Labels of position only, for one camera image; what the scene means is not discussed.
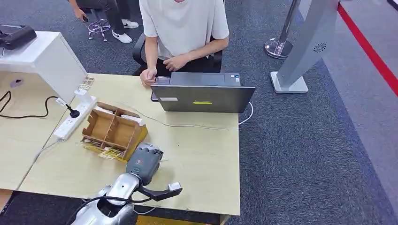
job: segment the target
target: stool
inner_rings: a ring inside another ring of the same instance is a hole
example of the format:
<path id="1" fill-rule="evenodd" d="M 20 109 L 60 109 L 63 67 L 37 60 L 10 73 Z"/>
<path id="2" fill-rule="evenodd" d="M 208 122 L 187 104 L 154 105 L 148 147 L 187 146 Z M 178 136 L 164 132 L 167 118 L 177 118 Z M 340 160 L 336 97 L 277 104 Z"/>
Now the stool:
<path id="1" fill-rule="evenodd" d="M 109 25 L 108 20 L 100 19 L 98 16 L 98 13 L 101 10 L 98 9 L 90 9 L 91 13 L 95 16 L 97 21 L 91 23 L 87 28 L 88 28 L 88 36 L 90 40 L 92 40 L 92 37 L 94 34 L 101 33 L 102 37 L 104 38 L 104 41 L 108 41 L 108 39 L 105 38 L 104 32 L 108 31 L 111 29 L 111 26 Z"/>

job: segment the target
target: power strip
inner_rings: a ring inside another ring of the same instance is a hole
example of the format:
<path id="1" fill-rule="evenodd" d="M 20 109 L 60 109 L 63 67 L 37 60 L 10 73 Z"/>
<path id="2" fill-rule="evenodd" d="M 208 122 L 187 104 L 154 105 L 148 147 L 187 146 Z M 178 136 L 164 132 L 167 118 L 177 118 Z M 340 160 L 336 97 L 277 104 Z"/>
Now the power strip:
<path id="1" fill-rule="evenodd" d="M 69 136 L 76 130 L 80 123 L 86 118 L 87 114 L 94 108 L 97 99 L 90 96 L 91 102 L 81 102 L 75 109 L 80 112 L 76 118 L 68 116 L 66 120 L 55 130 L 54 135 L 63 140 L 67 140 Z"/>

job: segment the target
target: desk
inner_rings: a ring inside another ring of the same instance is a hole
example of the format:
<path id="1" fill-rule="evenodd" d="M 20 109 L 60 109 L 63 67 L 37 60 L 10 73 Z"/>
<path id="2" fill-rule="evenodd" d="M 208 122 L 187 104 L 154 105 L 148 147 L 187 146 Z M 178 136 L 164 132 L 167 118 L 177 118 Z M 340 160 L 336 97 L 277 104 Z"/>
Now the desk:
<path id="1" fill-rule="evenodd" d="M 234 127 L 224 131 L 171 128 L 144 117 L 149 131 L 145 141 L 160 146 L 167 160 L 161 163 L 149 188 L 164 190 L 168 183 L 180 182 L 184 189 L 179 196 L 143 205 L 240 215 L 237 114 L 164 112 L 159 103 L 151 102 L 151 91 L 142 87 L 139 77 L 89 76 L 95 79 L 89 93 L 98 101 L 134 112 L 126 106 L 130 105 L 168 124 Z M 125 173 L 124 163 L 100 158 L 97 153 L 81 147 L 81 133 L 87 125 L 84 121 L 69 140 L 44 151 L 20 190 L 89 198 Z M 133 199 L 143 198 L 140 193 L 133 195 Z"/>
<path id="2" fill-rule="evenodd" d="M 10 83 L 23 79 L 23 84 L 11 88 Z M 55 91 L 37 74 L 0 72 L 0 95 L 7 90 L 12 99 L 2 115 L 44 115 L 45 99 L 56 95 Z M 6 119 L 0 118 L 0 188 L 16 190 L 28 172 L 37 152 L 45 145 L 58 125 L 65 107 L 48 101 L 49 115 L 46 118 Z"/>

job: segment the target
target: black pants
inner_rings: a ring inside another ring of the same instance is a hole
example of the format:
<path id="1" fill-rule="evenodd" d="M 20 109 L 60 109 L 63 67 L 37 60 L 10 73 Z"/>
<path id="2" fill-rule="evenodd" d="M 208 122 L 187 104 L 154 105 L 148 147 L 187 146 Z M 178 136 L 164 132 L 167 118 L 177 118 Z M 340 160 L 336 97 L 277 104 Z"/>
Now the black pants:
<path id="1" fill-rule="evenodd" d="M 133 75 L 139 76 L 142 71 L 146 70 L 147 66 L 141 66 Z M 156 63 L 156 69 L 158 74 L 156 76 L 170 76 L 171 72 L 166 69 L 166 65 L 163 64 L 163 60 L 158 59 Z M 213 66 L 213 61 L 203 57 L 197 60 L 192 60 L 188 62 L 177 72 L 191 72 L 191 73 L 219 73 L 217 69 Z"/>
<path id="2" fill-rule="evenodd" d="M 112 30 L 124 34 L 122 19 L 130 18 L 128 0 L 76 0 L 79 8 L 101 9 L 105 12 Z"/>

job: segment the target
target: white sneaker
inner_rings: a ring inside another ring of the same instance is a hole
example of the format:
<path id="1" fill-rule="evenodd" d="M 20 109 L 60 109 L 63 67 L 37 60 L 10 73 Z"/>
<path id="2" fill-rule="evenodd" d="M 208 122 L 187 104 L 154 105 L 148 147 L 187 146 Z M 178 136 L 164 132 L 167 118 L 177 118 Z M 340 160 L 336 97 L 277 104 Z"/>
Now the white sneaker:
<path id="1" fill-rule="evenodd" d="M 124 28 L 134 29 L 138 27 L 138 23 L 131 22 L 129 19 L 122 19 L 122 23 L 124 25 Z"/>
<path id="2" fill-rule="evenodd" d="M 116 34 L 115 32 L 112 31 L 112 35 L 113 35 L 113 37 L 115 37 L 119 41 L 121 41 L 123 43 L 126 43 L 126 44 L 128 44 L 128 43 L 133 41 L 126 33 L 124 33 L 124 34 Z"/>

